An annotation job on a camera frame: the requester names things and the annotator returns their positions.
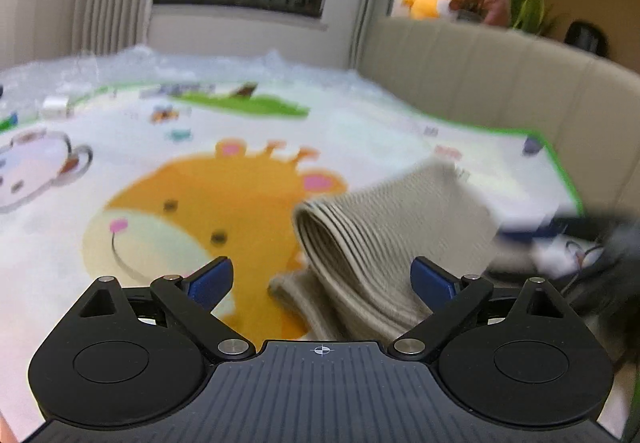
black object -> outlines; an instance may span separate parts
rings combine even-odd
[[[564,42],[600,57],[606,58],[609,54],[609,45],[604,32],[594,24],[583,20],[576,20],[571,23],[566,32]]]
[[[628,214],[589,214],[585,217],[553,218],[531,231],[502,231],[511,241],[564,234],[602,247],[594,264],[552,281],[578,315],[597,315],[604,333],[622,341],[625,349],[616,368],[640,360],[640,219]],[[488,269],[487,274],[504,282],[522,282],[540,274],[510,274]]]
[[[96,280],[31,361],[47,421],[27,441],[615,441],[595,422],[612,365],[542,279],[494,289],[418,258],[412,282],[431,274],[449,299],[388,350],[269,341],[256,355],[209,314],[230,273],[217,259],[149,288]]]
[[[544,148],[545,146],[539,138],[536,136],[527,136],[524,146],[522,147],[522,155],[535,156]]]

sofa backrest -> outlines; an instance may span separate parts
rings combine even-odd
[[[479,26],[389,17],[359,71],[432,115],[539,131],[587,206],[640,211],[640,76],[564,44]]]

grey cloth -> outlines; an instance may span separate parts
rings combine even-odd
[[[395,340],[429,314],[410,285],[423,255],[457,277],[527,254],[494,242],[491,214],[453,166],[429,162],[377,187],[299,205],[294,228],[308,260],[274,277],[270,293],[298,311],[318,340]]]

play mat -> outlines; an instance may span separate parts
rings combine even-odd
[[[290,221],[302,200],[436,157],[500,223],[580,208],[533,133],[444,122],[354,74],[276,76],[261,60],[232,80],[239,61],[217,62],[218,76],[197,81],[183,71],[166,80],[168,65],[149,82],[158,73],[140,69],[138,81],[76,97],[70,118],[22,112],[0,133],[0,411],[18,438],[42,421],[26,380],[31,356],[99,276],[148,285],[226,255],[234,288],[213,314],[259,347],[306,336],[267,293],[271,277],[305,264]]]

potted plant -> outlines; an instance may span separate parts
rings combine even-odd
[[[449,9],[456,13],[456,20],[482,22],[486,15],[485,0],[452,0]]]
[[[547,36],[558,23],[559,16],[550,16],[552,6],[545,6],[545,0],[510,0],[510,3],[510,28],[514,30]]]

